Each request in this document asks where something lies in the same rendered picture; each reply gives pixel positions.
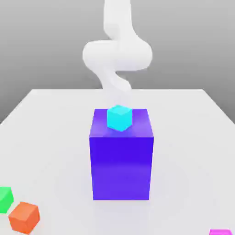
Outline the small orange cube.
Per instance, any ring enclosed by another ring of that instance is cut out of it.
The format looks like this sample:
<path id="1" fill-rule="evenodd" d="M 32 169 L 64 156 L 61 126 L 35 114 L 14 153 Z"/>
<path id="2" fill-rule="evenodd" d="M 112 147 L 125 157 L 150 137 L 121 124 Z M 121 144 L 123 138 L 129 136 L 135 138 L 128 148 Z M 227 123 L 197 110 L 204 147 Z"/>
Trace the small orange cube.
<path id="1" fill-rule="evenodd" d="M 29 235 L 40 221 L 37 205 L 20 202 L 8 216 L 13 231 Z"/>

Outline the large purple box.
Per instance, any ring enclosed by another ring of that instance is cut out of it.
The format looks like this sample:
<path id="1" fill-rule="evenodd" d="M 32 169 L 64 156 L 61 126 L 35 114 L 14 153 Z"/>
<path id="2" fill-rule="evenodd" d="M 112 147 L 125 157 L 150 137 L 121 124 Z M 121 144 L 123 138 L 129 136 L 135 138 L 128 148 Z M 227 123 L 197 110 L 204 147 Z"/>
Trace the large purple box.
<path id="1" fill-rule="evenodd" d="M 123 132 L 107 126 L 107 110 L 95 109 L 90 129 L 94 200 L 148 200 L 154 135 L 146 109 L 133 110 Z"/>

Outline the small green cube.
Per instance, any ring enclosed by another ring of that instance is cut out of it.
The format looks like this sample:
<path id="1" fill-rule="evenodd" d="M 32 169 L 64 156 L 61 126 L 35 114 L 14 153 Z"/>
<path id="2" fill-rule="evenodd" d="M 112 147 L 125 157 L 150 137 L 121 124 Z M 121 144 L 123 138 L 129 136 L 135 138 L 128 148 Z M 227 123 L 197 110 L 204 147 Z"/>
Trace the small green cube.
<path id="1" fill-rule="evenodd" d="M 0 187 L 0 213 L 7 213 L 13 202 L 11 187 Z"/>

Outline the small magenta cube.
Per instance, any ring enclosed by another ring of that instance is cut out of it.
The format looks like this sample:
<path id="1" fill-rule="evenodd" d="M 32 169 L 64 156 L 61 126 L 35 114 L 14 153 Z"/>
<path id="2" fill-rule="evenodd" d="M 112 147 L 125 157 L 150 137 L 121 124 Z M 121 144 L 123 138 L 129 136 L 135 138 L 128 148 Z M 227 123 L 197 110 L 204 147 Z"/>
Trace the small magenta cube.
<path id="1" fill-rule="evenodd" d="M 230 229 L 211 229 L 209 235 L 233 235 Z"/>

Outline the small cyan cube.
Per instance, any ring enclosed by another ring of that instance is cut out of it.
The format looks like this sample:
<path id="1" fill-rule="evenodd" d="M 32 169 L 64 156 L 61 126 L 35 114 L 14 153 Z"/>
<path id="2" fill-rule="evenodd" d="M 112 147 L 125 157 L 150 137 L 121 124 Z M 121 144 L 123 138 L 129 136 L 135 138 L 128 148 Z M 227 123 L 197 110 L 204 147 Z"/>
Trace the small cyan cube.
<path id="1" fill-rule="evenodd" d="M 107 126 L 111 129 L 123 132 L 133 124 L 133 110 L 131 108 L 116 105 L 107 110 Z"/>

